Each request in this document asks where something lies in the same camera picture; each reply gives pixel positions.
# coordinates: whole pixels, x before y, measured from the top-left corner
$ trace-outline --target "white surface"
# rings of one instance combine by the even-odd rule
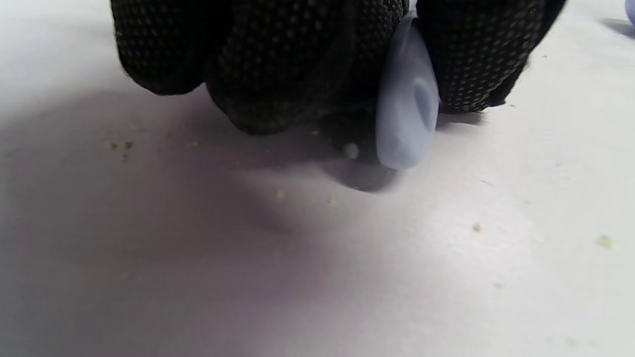
[[[310,128],[135,87],[106,0],[5,1],[0,355],[633,356],[635,40],[607,19],[571,0],[515,107],[370,194]]]

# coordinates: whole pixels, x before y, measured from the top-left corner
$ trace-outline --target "translucent blue plastic piece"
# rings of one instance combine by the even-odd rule
[[[631,23],[635,25],[635,0],[626,0],[626,15],[629,16]]]
[[[423,159],[439,115],[439,89],[415,11],[397,27],[377,100],[377,156],[395,170]]]

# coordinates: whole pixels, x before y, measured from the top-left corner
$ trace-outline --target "dotted grip pattern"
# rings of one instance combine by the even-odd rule
[[[442,110],[504,101],[565,0],[419,0]],[[246,133],[373,108],[408,0],[110,0],[119,59],[140,86],[206,83]]]

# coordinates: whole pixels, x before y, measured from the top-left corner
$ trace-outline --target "green crumb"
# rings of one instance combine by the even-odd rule
[[[615,247],[615,242],[613,241],[613,238],[611,238],[610,236],[606,234],[601,235],[596,241],[596,243],[599,246],[606,249],[613,249],[613,247]]]

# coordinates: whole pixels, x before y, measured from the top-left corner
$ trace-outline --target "small white ball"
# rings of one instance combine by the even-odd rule
[[[344,146],[344,155],[351,160],[355,160],[359,157],[359,148],[355,143],[348,143]]]

